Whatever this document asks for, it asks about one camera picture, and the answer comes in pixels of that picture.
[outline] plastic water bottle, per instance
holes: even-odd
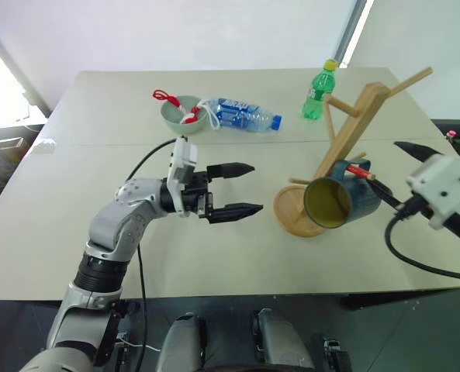
[[[334,72],[336,68],[336,60],[327,60],[323,72],[314,78],[307,94],[306,103],[302,107],[304,118],[318,120],[322,116],[324,95],[331,93],[335,88]]]
[[[282,122],[280,115],[273,115],[266,108],[233,99],[212,98],[208,105],[222,126],[251,132],[267,132],[270,129],[278,130]]]

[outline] mug handle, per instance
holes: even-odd
[[[371,167],[371,161],[367,159],[340,160],[333,166],[331,177],[336,178],[339,181],[343,180],[349,164],[357,164],[365,171],[369,171],[369,168]]]

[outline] bottle cap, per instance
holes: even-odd
[[[335,71],[337,68],[338,62],[336,60],[326,60],[323,68],[328,71]]]
[[[273,116],[273,121],[271,123],[271,129],[278,130],[281,123],[282,123],[282,117],[280,115]]]

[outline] green bowl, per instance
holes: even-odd
[[[187,111],[190,111],[193,106],[200,102],[200,98],[193,97],[192,95],[179,95],[176,98],[180,101],[182,106],[187,109]],[[199,120],[189,124],[180,124],[180,121],[183,118],[183,114],[178,109],[178,107],[175,107],[169,101],[166,101],[161,106],[161,115],[164,118],[166,124],[168,124],[168,126],[176,133],[180,134],[195,133],[204,129],[204,127],[208,125],[207,111],[203,108],[197,112]]]

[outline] black floor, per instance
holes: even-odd
[[[250,314],[271,307],[296,327],[318,371],[323,370],[318,339],[324,334],[335,336],[348,350],[355,371],[460,372],[460,290],[357,311],[342,308],[340,299],[293,295],[149,300],[148,343],[160,348],[170,324],[185,312],[196,312],[207,324],[207,366],[252,363]],[[44,347],[55,312],[40,304],[0,301],[0,372],[19,370]],[[121,324],[122,329],[133,329],[130,341],[135,343],[140,317],[138,312]],[[148,350],[143,370],[154,370],[156,360],[157,353]],[[112,363],[104,368],[112,370]]]

